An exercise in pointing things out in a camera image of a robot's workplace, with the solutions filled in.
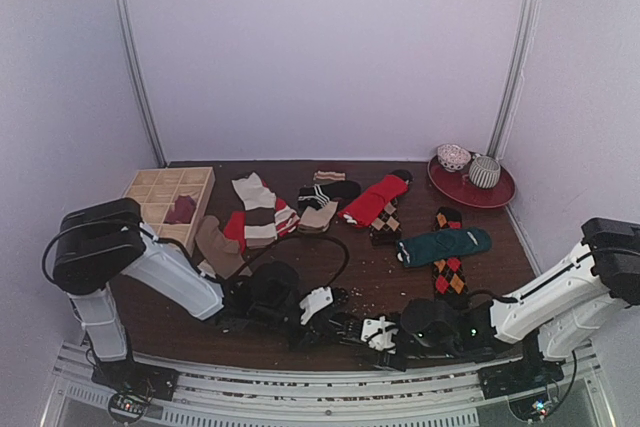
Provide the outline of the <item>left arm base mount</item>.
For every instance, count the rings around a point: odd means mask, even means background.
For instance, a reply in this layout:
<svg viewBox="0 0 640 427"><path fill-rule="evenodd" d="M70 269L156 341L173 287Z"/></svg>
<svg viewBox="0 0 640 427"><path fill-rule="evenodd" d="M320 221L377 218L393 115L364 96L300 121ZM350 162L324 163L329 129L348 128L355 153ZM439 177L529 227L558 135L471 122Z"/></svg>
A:
<svg viewBox="0 0 640 427"><path fill-rule="evenodd" d="M175 369L137 362L132 355L120 361L102 361L92 347L85 357L93 368L92 382L113 391L106 410L121 425L140 421L154 400L173 399L179 378Z"/></svg>

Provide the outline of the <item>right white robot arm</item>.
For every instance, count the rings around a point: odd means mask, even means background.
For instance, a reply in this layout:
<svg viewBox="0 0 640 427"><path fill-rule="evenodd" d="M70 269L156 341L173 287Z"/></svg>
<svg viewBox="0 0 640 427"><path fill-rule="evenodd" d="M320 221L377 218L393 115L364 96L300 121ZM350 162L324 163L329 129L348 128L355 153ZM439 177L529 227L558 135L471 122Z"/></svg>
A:
<svg viewBox="0 0 640 427"><path fill-rule="evenodd" d="M382 367L409 359L484 362L530 339L533 351L513 366L519 387L535 387L551 362L569 357L617 312L639 303L639 227L592 218L582 239L554 267L523 287L465 311L443 300L411 300L398 315L357 323L355 337L378 352Z"/></svg>

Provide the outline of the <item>black striped ankle sock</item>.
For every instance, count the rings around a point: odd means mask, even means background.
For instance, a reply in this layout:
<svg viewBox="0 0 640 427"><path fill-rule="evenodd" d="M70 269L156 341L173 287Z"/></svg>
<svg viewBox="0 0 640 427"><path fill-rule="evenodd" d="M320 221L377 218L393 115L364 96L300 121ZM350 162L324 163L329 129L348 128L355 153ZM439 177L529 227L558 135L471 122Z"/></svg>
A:
<svg viewBox="0 0 640 427"><path fill-rule="evenodd" d="M330 316L317 314L311 321L312 330L320 343L358 345L361 343L363 321L347 312Z"/></svg>

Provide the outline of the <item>purple magenta striped sock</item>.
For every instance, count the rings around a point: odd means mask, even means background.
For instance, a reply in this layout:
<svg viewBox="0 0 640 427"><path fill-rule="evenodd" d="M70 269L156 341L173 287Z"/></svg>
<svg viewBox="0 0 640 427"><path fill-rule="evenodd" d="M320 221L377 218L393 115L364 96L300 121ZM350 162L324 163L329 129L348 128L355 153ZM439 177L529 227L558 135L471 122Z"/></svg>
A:
<svg viewBox="0 0 640 427"><path fill-rule="evenodd" d="M196 208L197 202L191 196L180 195L167 212L164 223L169 225L189 224Z"/></svg>

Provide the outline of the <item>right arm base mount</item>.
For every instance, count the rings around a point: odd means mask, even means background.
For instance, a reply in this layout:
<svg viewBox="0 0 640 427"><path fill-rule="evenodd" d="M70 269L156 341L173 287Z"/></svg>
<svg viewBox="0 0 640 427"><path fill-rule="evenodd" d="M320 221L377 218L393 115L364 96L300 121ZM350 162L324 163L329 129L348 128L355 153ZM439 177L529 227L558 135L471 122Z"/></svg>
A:
<svg viewBox="0 0 640 427"><path fill-rule="evenodd" d="M522 342L522 357L478 371L485 399L509 397L528 391L532 396L509 400L512 415L526 423L542 422L559 400L559 384L564 379L562 363L546 361L535 338Z"/></svg>

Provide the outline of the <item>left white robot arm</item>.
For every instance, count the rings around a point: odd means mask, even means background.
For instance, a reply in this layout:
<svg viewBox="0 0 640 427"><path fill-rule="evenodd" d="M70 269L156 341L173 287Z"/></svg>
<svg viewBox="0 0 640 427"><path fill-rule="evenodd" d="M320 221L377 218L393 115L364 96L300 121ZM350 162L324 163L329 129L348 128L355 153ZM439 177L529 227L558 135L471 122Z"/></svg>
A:
<svg viewBox="0 0 640 427"><path fill-rule="evenodd" d="M67 214L41 257L45 279L69 298L88 336L96 361L123 391L137 389L144 371L131 356L110 283L130 277L182 307L201 322L224 329L262 324L309 342L321 315L346 300L330 283L306 294L299 276L273 261L245 274L242 262L227 277L197 266L185 245L157 235L141 216L141 206L120 198Z"/></svg>

